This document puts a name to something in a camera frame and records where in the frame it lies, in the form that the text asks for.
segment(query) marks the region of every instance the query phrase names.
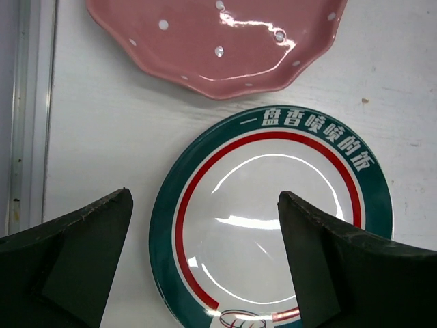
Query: white plate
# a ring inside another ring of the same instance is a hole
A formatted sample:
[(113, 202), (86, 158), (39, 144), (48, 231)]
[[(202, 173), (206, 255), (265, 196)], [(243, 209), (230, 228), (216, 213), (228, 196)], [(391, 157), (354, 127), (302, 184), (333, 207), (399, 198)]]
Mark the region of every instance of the white plate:
[(152, 214), (154, 278), (184, 327), (300, 326), (277, 213), (285, 190), (391, 237), (386, 180), (348, 127), (301, 107), (235, 115), (188, 147)]

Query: metal frame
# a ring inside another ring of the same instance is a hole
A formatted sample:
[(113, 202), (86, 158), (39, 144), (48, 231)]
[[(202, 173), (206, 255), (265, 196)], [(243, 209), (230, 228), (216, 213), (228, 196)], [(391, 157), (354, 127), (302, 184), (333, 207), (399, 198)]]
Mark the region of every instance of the metal frame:
[(16, 0), (0, 1), (0, 237), (4, 236), (8, 230), (12, 100), (19, 7), (20, 3)]
[(9, 234), (43, 221), (55, 20), (56, 0), (20, 0)]

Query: plate center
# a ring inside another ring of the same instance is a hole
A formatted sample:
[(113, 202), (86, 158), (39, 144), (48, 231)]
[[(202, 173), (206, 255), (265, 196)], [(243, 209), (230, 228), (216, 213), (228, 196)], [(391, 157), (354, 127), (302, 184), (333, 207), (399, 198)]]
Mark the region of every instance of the plate center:
[(352, 222), (337, 168), (313, 148), (273, 139), (217, 161), (196, 186), (184, 220), (184, 251), (204, 291), (219, 303), (260, 312), (297, 306), (279, 227), (277, 200), (288, 190)]

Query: plate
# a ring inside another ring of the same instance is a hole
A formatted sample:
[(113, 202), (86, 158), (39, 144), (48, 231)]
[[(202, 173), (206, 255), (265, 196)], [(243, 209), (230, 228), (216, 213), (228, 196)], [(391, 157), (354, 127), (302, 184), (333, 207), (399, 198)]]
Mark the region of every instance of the plate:
[(291, 106), (234, 115), (185, 150), (152, 213), (154, 279), (184, 327), (301, 327), (277, 212), (284, 190), (391, 238), (386, 180), (346, 125)]
[(144, 72), (213, 99), (280, 90), (333, 44), (347, 0), (87, 0)]

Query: white table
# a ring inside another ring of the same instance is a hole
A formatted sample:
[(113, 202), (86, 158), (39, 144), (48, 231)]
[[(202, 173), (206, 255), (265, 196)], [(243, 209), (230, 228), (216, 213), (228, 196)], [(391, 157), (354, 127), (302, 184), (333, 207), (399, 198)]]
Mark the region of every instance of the white table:
[(135, 208), (102, 327), (177, 327), (150, 269), (150, 214), (187, 145), (260, 105), (314, 108), (354, 129), (391, 188), (394, 239), (437, 250), (437, 1), (350, 0), (334, 47), (286, 90), (215, 102), (147, 76), (59, 0), (44, 220), (120, 187)]

